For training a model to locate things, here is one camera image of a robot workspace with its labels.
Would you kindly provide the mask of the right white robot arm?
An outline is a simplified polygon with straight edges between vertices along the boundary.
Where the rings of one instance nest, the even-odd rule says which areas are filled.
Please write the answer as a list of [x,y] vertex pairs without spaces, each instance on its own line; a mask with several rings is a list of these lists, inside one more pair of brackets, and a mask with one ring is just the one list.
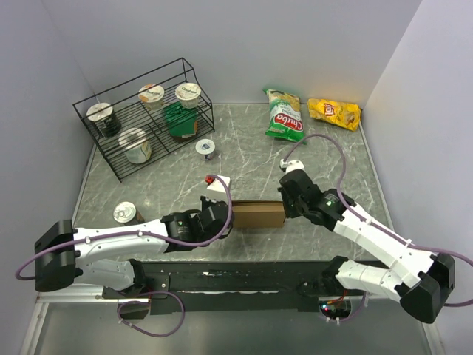
[[384,225],[363,216],[360,205],[335,189],[322,192],[302,169],[287,170],[279,192],[288,218],[305,217],[312,224],[346,237],[377,260],[382,267],[334,257],[316,280],[326,292],[359,290],[398,302],[415,319],[431,324],[455,287],[455,261],[439,251],[417,250]]

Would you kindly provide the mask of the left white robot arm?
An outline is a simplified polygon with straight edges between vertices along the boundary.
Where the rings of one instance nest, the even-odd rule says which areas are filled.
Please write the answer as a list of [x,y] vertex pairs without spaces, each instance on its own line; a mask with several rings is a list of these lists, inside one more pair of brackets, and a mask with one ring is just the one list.
[[127,254],[191,251],[228,236],[232,205],[202,197],[201,209],[168,214],[133,226],[74,228],[71,220],[53,224],[35,242],[35,288],[58,291],[73,283],[101,285],[139,297],[146,288],[140,262],[115,261]]

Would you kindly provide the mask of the brown cardboard box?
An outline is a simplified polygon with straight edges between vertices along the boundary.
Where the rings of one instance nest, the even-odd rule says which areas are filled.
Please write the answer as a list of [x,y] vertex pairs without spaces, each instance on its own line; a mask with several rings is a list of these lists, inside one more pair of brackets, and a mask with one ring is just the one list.
[[282,201],[237,200],[233,202],[232,210],[235,228],[282,228],[285,224]]

